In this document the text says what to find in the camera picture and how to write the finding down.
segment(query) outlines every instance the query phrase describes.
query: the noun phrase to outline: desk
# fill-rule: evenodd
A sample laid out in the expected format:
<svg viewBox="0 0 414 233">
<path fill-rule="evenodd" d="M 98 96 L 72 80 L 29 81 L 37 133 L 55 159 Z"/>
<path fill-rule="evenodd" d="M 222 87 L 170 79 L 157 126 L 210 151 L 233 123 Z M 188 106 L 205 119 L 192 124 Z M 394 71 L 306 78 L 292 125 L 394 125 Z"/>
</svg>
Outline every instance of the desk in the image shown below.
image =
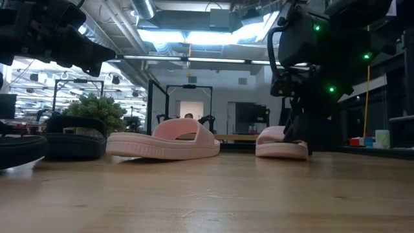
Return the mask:
<svg viewBox="0 0 414 233">
<path fill-rule="evenodd" d="M 1 232 L 414 232 L 414 164 L 342 153 L 309 162 L 39 162 L 0 176 Z"/>
</svg>

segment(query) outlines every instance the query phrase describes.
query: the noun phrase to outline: yellow pole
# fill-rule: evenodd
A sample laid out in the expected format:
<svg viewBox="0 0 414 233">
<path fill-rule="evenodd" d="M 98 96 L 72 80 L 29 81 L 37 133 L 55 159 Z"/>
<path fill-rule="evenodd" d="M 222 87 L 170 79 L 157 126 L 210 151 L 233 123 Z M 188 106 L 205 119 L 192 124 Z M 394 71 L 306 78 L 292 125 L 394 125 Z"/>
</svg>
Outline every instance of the yellow pole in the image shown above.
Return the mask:
<svg viewBox="0 0 414 233">
<path fill-rule="evenodd" d="M 365 98 L 365 119 L 364 119 L 364 145 L 365 145 L 365 137 L 367 136 L 367 121 L 368 121 L 368 99 L 369 99 L 369 81 L 371 80 L 371 67 L 368 65 L 368 72 L 367 72 L 367 96 Z"/>
</svg>

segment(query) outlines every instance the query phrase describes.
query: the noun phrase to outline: computer screen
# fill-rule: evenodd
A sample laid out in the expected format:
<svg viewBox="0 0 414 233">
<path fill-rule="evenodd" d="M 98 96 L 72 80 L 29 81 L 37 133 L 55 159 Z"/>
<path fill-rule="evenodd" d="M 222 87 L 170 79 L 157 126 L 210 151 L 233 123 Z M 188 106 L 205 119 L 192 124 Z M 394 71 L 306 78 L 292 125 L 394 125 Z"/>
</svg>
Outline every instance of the computer screen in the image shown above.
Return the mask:
<svg viewBox="0 0 414 233">
<path fill-rule="evenodd" d="M 241 103 L 239 121 L 250 123 L 266 123 L 266 106 L 253 103 Z"/>
<path fill-rule="evenodd" d="M 0 94 L 0 119 L 14 119 L 16 100 L 16 94 Z"/>
</svg>

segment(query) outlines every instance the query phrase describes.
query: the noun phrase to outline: person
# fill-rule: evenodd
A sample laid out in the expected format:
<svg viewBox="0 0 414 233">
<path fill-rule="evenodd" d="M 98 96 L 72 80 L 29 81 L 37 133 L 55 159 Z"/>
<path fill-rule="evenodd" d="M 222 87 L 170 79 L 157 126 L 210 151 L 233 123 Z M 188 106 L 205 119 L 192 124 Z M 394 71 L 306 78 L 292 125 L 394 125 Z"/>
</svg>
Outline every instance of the person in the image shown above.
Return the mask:
<svg viewBox="0 0 414 233">
<path fill-rule="evenodd" d="M 184 118 L 191 118 L 194 119 L 193 115 L 191 113 L 187 113 Z"/>
</svg>

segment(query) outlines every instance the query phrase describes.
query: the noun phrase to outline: red object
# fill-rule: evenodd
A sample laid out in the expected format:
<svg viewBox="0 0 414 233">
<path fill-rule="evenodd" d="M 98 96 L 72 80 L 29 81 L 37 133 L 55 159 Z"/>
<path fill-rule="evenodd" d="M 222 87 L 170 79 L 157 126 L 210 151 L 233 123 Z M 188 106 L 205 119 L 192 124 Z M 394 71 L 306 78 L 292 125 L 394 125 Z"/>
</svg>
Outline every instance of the red object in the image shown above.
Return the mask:
<svg viewBox="0 0 414 233">
<path fill-rule="evenodd" d="M 360 146 L 360 140 L 359 139 L 349 139 L 349 145 L 350 146 Z"/>
</svg>

